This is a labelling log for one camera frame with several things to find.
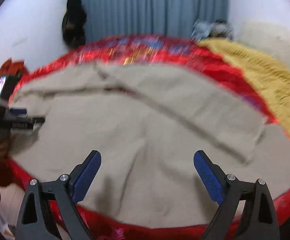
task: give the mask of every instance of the white cloth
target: white cloth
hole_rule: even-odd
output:
[[[14,106],[45,114],[46,122],[36,137],[18,138],[13,159],[49,181],[98,150],[101,168],[80,204],[120,222],[151,228],[208,223],[217,204],[193,165],[201,149],[225,173],[265,179],[273,198],[290,189],[283,130],[264,125],[251,106],[178,66],[67,68],[23,86]]]

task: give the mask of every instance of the silver screw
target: silver screw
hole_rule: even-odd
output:
[[[233,174],[228,174],[227,175],[227,179],[229,179],[229,180],[235,180],[236,179],[236,177],[235,177],[235,175],[233,175]]]
[[[258,183],[261,185],[265,185],[266,181],[264,181],[264,179],[258,179]]]
[[[67,175],[67,174],[63,174],[63,175],[61,175],[61,176],[60,176],[60,180],[61,180],[61,181],[66,181],[66,180],[68,180],[68,175]]]
[[[32,186],[36,185],[36,183],[37,183],[37,180],[36,179],[32,179],[30,181],[30,185],[32,185]]]

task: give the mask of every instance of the patterned red fabric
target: patterned red fabric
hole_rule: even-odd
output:
[[[248,101],[259,111],[268,116],[268,123],[277,123],[264,100],[245,81],[240,69],[232,67],[222,60],[222,57],[210,52],[207,48],[197,46],[191,41],[166,38],[161,36],[123,36],[109,37],[71,51],[58,60],[42,67],[31,74],[24,75],[15,92],[27,82],[46,76],[54,71],[70,65],[102,60],[133,64],[139,62],[165,62],[180,64],[181,67],[202,72],[219,83],[220,86],[232,90],[245,101]],[[13,179],[23,189],[26,189],[32,179],[17,163],[11,159],[5,162],[5,168],[13,172]],[[51,208],[56,222],[62,224],[62,218],[54,201]],[[274,200],[280,225],[290,217],[290,190]],[[205,230],[204,225],[185,228],[149,229],[134,225],[118,223],[97,212],[77,206],[82,218],[97,240],[121,239],[199,239]],[[231,226],[228,239],[232,239],[237,229],[237,222]]]

